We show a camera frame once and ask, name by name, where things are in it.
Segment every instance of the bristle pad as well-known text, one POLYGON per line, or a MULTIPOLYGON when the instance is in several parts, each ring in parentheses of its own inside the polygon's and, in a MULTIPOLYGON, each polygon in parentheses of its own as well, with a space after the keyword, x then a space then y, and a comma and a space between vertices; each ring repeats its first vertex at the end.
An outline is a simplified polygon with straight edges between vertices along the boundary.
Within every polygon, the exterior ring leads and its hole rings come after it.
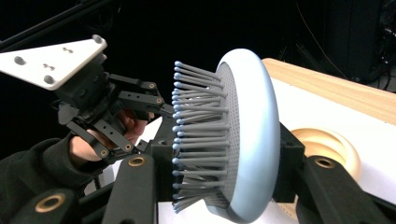
POLYGON ((177 126, 174 209, 178 213, 204 199, 226 208, 233 197, 239 158, 239 115, 233 74, 222 64, 216 73, 175 63, 172 92, 177 126))

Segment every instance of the black sleeve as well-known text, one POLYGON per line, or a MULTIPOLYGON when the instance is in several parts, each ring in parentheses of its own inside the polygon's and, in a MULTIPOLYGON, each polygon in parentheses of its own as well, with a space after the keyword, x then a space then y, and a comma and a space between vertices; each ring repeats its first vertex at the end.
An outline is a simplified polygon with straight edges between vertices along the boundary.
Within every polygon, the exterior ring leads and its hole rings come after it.
POLYGON ((71 137, 69 134, 64 139, 43 141, 0 161, 0 223, 10 220, 28 201, 49 189, 69 188, 81 195, 102 172, 106 167, 102 161, 87 162, 80 169, 73 166, 71 137))

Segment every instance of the cable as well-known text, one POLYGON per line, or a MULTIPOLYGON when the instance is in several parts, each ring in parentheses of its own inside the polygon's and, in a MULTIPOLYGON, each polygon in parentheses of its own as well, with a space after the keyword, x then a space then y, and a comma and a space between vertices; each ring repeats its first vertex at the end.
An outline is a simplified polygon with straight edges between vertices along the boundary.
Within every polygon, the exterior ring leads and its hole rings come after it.
POLYGON ((329 63, 332 64, 332 66, 345 78, 348 79, 347 76, 332 62, 332 60, 330 60, 330 58, 326 55, 326 53, 324 52, 323 48, 320 46, 319 42, 317 41, 317 39, 315 38, 314 34, 312 33, 311 29, 309 28, 308 24, 306 23, 303 13, 300 10, 300 7, 298 6, 298 2, 296 1, 296 6, 297 6, 297 10, 300 14, 301 19, 304 22, 304 25, 306 27, 306 29, 308 30, 309 34, 311 34, 311 36, 314 38, 315 43, 318 45, 320 51, 322 52, 322 54, 326 57, 326 59, 329 61, 329 63))

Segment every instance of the gray bristle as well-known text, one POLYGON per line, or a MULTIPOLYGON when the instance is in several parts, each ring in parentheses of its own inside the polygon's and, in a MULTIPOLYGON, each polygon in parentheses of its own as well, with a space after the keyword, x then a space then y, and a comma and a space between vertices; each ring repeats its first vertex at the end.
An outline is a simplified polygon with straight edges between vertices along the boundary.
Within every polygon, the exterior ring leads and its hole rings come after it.
POLYGON ((174 210, 178 213, 201 199, 222 195, 229 184, 227 168, 232 127, 228 121, 228 93, 222 78, 181 62, 175 66, 172 104, 173 117, 177 120, 173 132, 177 138, 173 144, 176 170, 172 174, 182 177, 177 179, 182 181, 173 186, 174 210))

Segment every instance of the human hand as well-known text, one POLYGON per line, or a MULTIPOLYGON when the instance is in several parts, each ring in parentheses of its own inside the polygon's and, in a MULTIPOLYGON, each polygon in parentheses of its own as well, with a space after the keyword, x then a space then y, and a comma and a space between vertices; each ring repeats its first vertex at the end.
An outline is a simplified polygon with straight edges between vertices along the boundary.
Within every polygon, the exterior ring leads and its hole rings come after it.
MULTIPOLYGON (((154 118, 153 113, 148 113, 148 116, 154 118)), ((124 137, 131 143, 136 144, 137 139, 145 131, 145 127, 148 124, 146 120, 137 119, 134 113, 130 110, 121 110, 119 119, 125 127, 124 137)), ((98 139, 105 147, 114 148, 115 144, 112 143, 102 133, 94 130, 88 130, 96 139, 98 139)), ((85 140, 79 136, 74 136, 70 140, 70 159, 76 167, 80 167, 87 161, 99 161, 101 158, 96 155, 93 148, 85 140)))

